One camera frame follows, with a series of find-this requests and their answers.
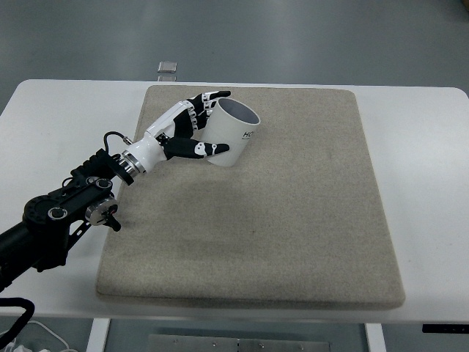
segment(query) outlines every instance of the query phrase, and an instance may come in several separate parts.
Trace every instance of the black cable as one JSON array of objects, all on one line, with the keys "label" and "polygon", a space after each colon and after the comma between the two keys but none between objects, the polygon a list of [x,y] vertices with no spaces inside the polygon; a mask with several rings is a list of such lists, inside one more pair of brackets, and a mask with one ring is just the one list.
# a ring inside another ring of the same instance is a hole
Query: black cable
[{"label": "black cable", "polygon": [[0,298],[0,307],[21,307],[25,312],[15,321],[13,326],[0,337],[0,349],[6,347],[23,330],[34,314],[34,304],[24,298]]},{"label": "black cable", "polygon": [[125,136],[120,133],[120,132],[116,132],[116,131],[109,131],[108,133],[106,133],[103,137],[103,141],[104,141],[104,150],[106,151],[106,153],[109,153],[109,144],[108,144],[108,137],[110,135],[116,135],[116,136],[119,136],[120,138],[124,139]]},{"label": "black cable", "polygon": [[67,177],[65,180],[62,181],[62,187],[65,187],[65,183],[67,181],[73,180],[73,177]]}]

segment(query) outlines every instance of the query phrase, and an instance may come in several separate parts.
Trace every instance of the white cup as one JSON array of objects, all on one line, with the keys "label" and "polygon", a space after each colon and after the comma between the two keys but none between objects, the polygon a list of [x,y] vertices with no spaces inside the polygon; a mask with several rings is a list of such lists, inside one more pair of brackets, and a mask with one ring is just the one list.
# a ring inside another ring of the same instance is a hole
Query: white cup
[{"label": "white cup", "polygon": [[229,151],[210,156],[207,160],[219,166],[233,166],[261,120],[257,114],[239,101],[220,98],[207,122],[201,141],[226,143]]}]

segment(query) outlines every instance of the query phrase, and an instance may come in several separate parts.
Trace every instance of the robotic arm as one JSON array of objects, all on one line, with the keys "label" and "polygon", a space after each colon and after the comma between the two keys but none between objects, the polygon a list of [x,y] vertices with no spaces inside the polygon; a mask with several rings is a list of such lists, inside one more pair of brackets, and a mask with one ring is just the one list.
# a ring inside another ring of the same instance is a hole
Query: robotic arm
[{"label": "robotic arm", "polygon": [[[115,176],[130,185],[137,175],[150,172],[157,163],[175,156],[203,158],[229,150],[227,144],[201,143],[191,137],[194,131],[205,127],[217,98],[230,94],[208,92],[176,103],[135,143],[120,133],[107,133],[105,150],[98,150],[72,170],[72,177],[61,188],[26,203],[22,222],[0,235],[0,292],[31,267],[41,272],[65,265],[68,251],[92,225],[120,230],[121,225],[114,218],[118,204],[111,192]],[[122,154],[108,154],[109,134],[120,135],[128,145]],[[76,221],[81,224],[70,234],[70,225]],[[11,336],[15,337],[6,334],[0,338],[0,348]]]}]

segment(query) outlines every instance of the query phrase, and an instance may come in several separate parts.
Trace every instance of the beige mat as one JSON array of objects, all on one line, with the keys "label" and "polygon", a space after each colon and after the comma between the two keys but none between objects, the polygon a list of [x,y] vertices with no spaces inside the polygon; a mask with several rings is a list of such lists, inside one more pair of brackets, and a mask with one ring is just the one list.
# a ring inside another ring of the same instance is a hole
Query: beige mat
[{"label": "beige mat", "polygon": [[[220,87],[153,86],[136,133]],[[227,88],[260,116],[231,168],[173,158],[123,186],[103,299],[190,307],[389,309],[404,291],[353,93]]]}]

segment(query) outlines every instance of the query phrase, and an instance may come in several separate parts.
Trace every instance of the small metal object on floor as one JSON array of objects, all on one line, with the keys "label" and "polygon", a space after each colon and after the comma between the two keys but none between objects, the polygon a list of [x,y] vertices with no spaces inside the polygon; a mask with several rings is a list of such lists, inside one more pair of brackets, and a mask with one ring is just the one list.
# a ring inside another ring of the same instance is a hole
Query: small metal object on floor
[{"label": "small metal object on floor", "polygon": [[328,342],[149,335],[147,352],[330,352]]},{"label": "small metal object on floor", "polygon": [[158,82],[175,82],[176,76],[158,76]]},{"label": "small metal object on floor", "polygon": [[177,62],[173,61],[162,61],[158,65],[159,73],[175,73],[177,67]]}]

